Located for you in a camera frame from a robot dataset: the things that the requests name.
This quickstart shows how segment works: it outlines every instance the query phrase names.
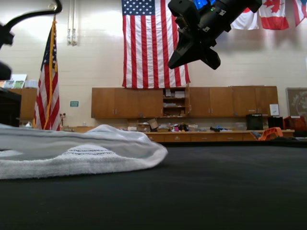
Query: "green sign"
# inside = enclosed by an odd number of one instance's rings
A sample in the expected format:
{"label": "green sign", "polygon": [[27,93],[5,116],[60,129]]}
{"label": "green sign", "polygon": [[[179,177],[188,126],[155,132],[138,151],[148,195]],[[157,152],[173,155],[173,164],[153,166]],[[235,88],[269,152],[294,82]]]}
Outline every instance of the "green sign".
{"label": "green sign", "polygon": [[79,107],[79,101],[71,101],[71,107]]}

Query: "wooden countertop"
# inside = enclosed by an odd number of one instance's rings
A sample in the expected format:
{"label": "wooden countertop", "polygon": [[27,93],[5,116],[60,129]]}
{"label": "wooden countertop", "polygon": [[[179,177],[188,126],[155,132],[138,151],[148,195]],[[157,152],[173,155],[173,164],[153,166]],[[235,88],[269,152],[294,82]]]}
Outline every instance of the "wooden countertop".
{"label": "wooden countertop", "polygon": [[[249,131],[221,131],[221,132],[213,132],[213,131],[206,131],[206,132],[147,132],[146,135],[169,135],[169,134],[175,134],[175,135],[183,135],[183,134],[244,134],[244,133],[250,133],[252,130]],[[263,133],[264,130],[256,130],[258,133]],[[283,130],[283,133],[294,133],[294,130]]]}

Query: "bulletin board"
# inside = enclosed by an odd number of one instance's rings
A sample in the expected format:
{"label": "bulletin board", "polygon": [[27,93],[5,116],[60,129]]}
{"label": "bulletin board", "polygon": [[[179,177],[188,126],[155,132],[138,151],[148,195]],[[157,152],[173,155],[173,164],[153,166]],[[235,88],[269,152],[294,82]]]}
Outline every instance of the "bulletin board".
{"label": "bulletin board", "polygon": [[307,88],[287,88],[286,91],[289,115],[307,117]]}

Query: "black mat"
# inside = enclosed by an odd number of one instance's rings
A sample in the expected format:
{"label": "black mat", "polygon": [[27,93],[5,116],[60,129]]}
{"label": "black mat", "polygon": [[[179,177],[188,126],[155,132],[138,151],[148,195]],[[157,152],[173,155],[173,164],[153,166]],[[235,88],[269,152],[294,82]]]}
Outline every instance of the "black mat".
{"label": "black mat", "polygon": [[0,182],[0,230],[307,229],[307,149],[171,147],[154,169]]}

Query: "white pipe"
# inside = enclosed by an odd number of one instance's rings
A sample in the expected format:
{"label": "white pipe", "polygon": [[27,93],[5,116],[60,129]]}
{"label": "white pipe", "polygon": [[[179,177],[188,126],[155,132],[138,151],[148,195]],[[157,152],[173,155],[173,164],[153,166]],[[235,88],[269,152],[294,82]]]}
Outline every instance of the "white pipe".
{"label": "white pipe", "polygon": [[73,20],[72,20],[72,46],[76,46],[77,43],[77,28],[76,28],[76,20],[77,20],[77,0],[73,0]]}
{"label": "white pipe", "polygon": [[69,13],[68,13],[68,29],[67,29],[67,45],[71,45],[72,44],[72,36],[71,36],[71,32],[72,32],[72,28],[73,28],[73,0],[70,0],[69,2]]}

